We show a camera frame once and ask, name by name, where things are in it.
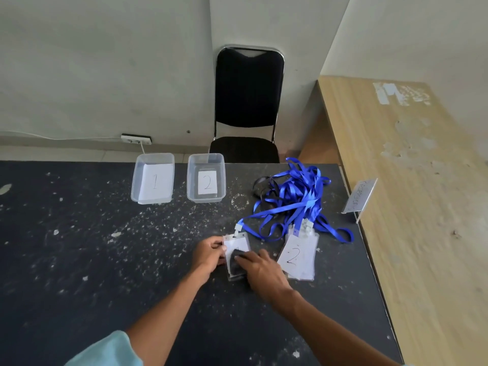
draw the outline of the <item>pile of blue lanyards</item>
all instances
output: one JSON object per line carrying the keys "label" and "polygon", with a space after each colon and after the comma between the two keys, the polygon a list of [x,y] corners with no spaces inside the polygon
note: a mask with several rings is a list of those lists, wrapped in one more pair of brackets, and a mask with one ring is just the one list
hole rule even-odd
{"label": "pile of blue lanyards", "polygon": [[[239,222],[242,228],[255,237],[265,241],[277,241],[288,233],[288,226],[295,223],[294,234],[298,235],[298,230],[302,225],[303,219],[313,223],[313,227],[322,232],[332,234],[340,242],[352,242],[354,236],[347,228],[334,229],[327,222],[327,219],[321,212],[321,198],[324,185],[330,184],[330,179],[320,175],[320,170],[311,165],[306,168],[299,160],[295,158],[286,158],[290,169],[285,172],[278,173],[272,177],[260,178],[255,182],[260,183],[268,181],[266,188],[261,193],[261,200],[254,204],[253,213],[250,216],[244,217]],[[275,178],[289,176],[282,184],[278,184]],[[256,209],[263,203],[271,203],[276,207],[256,213]],[[276,222],[272,224],[269,235],[263,236],[261,230],[270,222],[274,216],[284,214],[284,222]],[[244,223],[248,218],[263,219],[259,227],[259,233],[255,232]],[[273,237],[276,227],[282,228],[282,233],[279,237]],[[349,235],[349,239],[344,239],[338,234],[338,230],[344,231]]]}

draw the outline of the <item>handwritten number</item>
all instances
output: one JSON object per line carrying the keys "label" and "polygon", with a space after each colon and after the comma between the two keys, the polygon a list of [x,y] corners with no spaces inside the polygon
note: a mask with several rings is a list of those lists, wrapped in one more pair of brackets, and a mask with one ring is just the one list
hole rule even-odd
{"label": "handwritten number", "polygon": [[210,176],[204,176],[204,178],[205,178],[205,177],[208,177],[208,185],[207,185],[207,187],[205,188],[205,190],[207,190],[207,189],[210,189],[210,183],[211,183],[211,181],[212,181],[212,180],[210,179]]}
{"label": "handwritten number", "polygon": [[291,260],[294,260],[295,258],[297,258],[297,257],[298,257],[298,255],[300,254],[300,249],[298,249],[298,248],[293,248],[292,250],[295,250],[295,249],[298,251],[298,253],[297,253],[297,255],[296,255],[295,257],[291,258],[291,259],[290,259],[290,261],[291,261]]}

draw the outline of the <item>white wall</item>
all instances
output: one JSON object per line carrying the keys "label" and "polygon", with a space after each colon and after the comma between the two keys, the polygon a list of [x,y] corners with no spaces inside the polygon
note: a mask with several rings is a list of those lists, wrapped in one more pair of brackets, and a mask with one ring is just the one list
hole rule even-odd
{"label": "white wall", "polygon": [[488,0],[350,0],[321,74],[424,81],[488,159]]}
{"label": "white wall", "polygon": [[0,0],[0,130],[209,145],[213,77],[208,0]]}
{"label": "white wall", "polygon": [[210,0],[214,53],[225,44],[239,44],[284,54],[275,141],[280,153],[302,147],[322,109],[320,97],[310,94],[348,1]]}

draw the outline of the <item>person's right arm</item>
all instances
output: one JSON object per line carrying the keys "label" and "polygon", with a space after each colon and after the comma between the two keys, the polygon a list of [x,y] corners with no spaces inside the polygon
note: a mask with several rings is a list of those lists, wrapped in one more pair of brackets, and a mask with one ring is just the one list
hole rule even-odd
{"label": "person's right arm", "polygon": [[236,260],[247,271],[251,288],[290,321],[322,365],[398,366],[303,299],[267,251],[244,255]]}

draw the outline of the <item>wooden panel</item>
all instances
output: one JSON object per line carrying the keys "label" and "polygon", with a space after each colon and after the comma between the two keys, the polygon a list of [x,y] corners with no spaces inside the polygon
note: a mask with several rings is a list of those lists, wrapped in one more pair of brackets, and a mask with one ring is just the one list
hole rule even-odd
{"label": "wooden panel", "polygon": [[302,163],[339,164],[339,152],[327,120],[326,111],[322,110],[305,140],[298,159]]}
{"label": "wooden panel", "polygon": [[486,364],[488,167],[429,86],[383,83],[319,79],[349,186],[379,178],[362,226],[405,362]]}

